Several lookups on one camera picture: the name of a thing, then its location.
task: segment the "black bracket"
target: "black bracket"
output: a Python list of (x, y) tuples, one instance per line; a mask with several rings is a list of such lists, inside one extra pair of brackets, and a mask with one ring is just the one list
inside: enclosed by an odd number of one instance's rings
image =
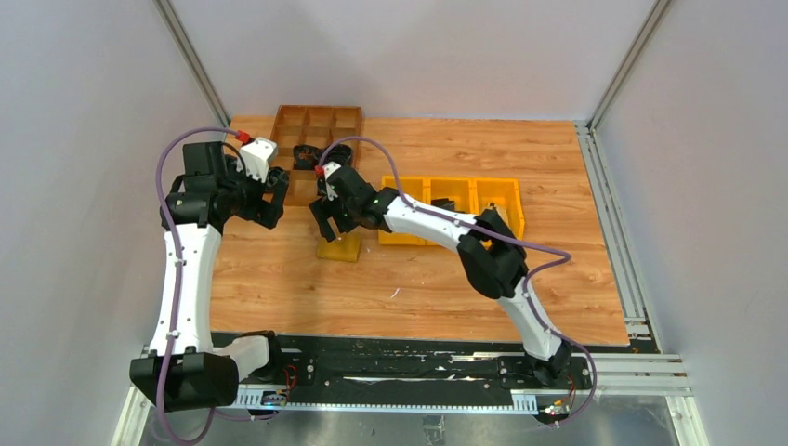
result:
[(529, 356), (498, 357), (498, 373), (503, 388), (567, 388), (571, 375), (579, 389), (591, 388), (588, 363), (585, 358), (571, 356), (569, 345), (562, 343), (550, 361)]
[[(129, 366), (131, 382), (154, 404), (163, 364), (164, 357), (150, 356), (132, 360)], [(232, 359), (211, 353), (184, 353), (170, 359), (164, 386), (167, 412), (227, 406), (237, 393), (238, 367)]]
[[(221, 233), (227, 220), (239, 216), (265, 228), (276, 227), (284, 212), (289, 174), (274, 167), (263, 184), (238, 172), (237, 163), (224, 154), (219, 141), (185, 144), (184, 174), (176, 177), (166, 197), (175, 223), (211, 225)], [(263, 194), (269, 192), (272, 198), (267, 202)], [(169, 230), (164, 218), (162, 226)]]
[[(501, 216), (492, 209), (486, 209), (476, 217), (476, 224), (499, 234), (514, 237)], [(490, 241), (485, 248), (482, 242)], [(521, 246), (491, 239), (477, 230), (460, 236), (457, 254), (471, 286), (490, 299), (513, 297), (515, 287), (528, 274), (525, 266), (525, 250)]]

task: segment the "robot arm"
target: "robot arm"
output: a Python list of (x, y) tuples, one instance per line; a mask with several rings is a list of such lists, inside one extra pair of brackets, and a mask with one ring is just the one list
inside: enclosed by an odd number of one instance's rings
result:
[[(397, 190), (383, 188), (377, 191), (347, 165), (329, 162), (322, 174), (326, 183), (325, 196), (309, 208), (326, 240), (330, 242), (335, 238), (329, 223), (329, 219), (333, 219), (341, 232), (363, 226), (411, 234), (457, 253), (473, 288), (498, 302), (517, 327), (525, 352), (532, 359), (534, 375), (549, 386), (563, 374), (571, 356), (570, 346), (543, 328), (531, 311), (529, 297), (542, 320), (552, 326), (533, 289), (527, 287), (525, 251), (460, 224), (472, 223), (513, 237), (497, 212), (488, 209), (479, 216), (456, 213), (406, 195), (408, 202), (431, 211), (429, 214), (417, 212), (406, 204)], [(431, 215), (436, 213), (450, 217), (453, 223)], [(482, 244), (487, 241), (491, 242), (489, 247)]]
[[(177, 332), (172, 333), (175, 346), (164, 398), (167, 411), (232, 404), (241, 379), (261, 368), (262, 375), (277, 372), (269, 363), (280, 354), (273, 332), (244, 334), (214, 350), (210, 330), (211, 280), (224, 224), (239, 216), (271, 229), (282, 216), (289, 177), (282, 169), (269, 169), (276, 154), (276, 144), (263, 138), (241, 147), (243, 163), (225, 156), (221, 142), (183, 146), (185, 173), (166, 197), (183, 249)], [(270, 202), (263, 200), (264, 192), (272, 192)], [(164, 219), (163, 226), (167, 263), (161, 312), (148, 357), (132, 360), (129, 369), (131, 381), (151, 401), (170, 335), (180, 261)]]

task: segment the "yellow container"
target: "yellow container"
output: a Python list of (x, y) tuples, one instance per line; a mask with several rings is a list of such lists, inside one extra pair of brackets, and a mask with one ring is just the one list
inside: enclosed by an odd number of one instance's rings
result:
[[(494, 207), (516, 238), (522, 239), (525, 233), (519, 183), (514, 178), (400, 177), (400, 181), (405, 193), (422, 203), (430, 204), (432, 200), (448, 198), (454, 202), (456, 212), (474, 215)], [(397, 188), (392, 176), (384, 176), (381, 186)], [(383, 231), (378, 231), (377, 240), (380, 244), (434, 245), (413, 235)]]
[[(414, 197), (416, 200), (425, 203), (429, 196), (429, 186), (427, 177), (400, 177), (402, 191)], [(381, 188), (397, 188), (394, 177), (385, 176), (381, 181)], [(377, 241), (380, 244), (427, 244), (427, 241), (414, 235), (389, 234), (383, 230), (377, 232)]]
[(519, 183), (514, 178), (475, 178), (476, 200), (478, 204), (475, 214), (481, 214), (484, 209), (493, 204), (501, 217), (515, 234), (515, 238), (522, 240), (525, 233), (525, 217), (522, 214), (522, 202), (519, 196)]

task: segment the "white wall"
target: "white wall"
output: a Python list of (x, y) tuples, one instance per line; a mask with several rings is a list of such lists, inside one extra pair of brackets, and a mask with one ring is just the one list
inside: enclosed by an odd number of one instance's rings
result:
[(653, 0), (177, 0), (230, 114), (587, 118)]
[(10, 2), (0, 60), (0, 444), (108, 444), (161, 300), (155, 163), (214, 118), (150, 1)]
[(788, 4), (674, 2), (599, 135), (714, 445), (784, 444)]

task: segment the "wooden tabletop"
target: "wooden tabletop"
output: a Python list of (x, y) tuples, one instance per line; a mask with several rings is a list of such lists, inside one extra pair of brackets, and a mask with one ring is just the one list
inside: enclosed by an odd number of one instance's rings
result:
[[(238, 116), (232, 128), (267, 137), (273, 117)], [(586, 344), (627, 345), (624, 316), (574, 125), (569, 122), (368, 118), (363, 134), (390, 150), (401, 175), (514, 177), (525, 239), (572, 253), (534, 286), (553, 323)], [(361, 145), (361, 175), (376, 188), (390, 170)], [(438, 246), (382, 246), (361, 236), (358, 263), (320, 260), (306, 207), (266, 230), (225, 226), (214, 274), (214, 330), (517, 341), (495, 301), (467, 283), (457, 255)], [(550, 255), (528, 251), (534, 268)]]

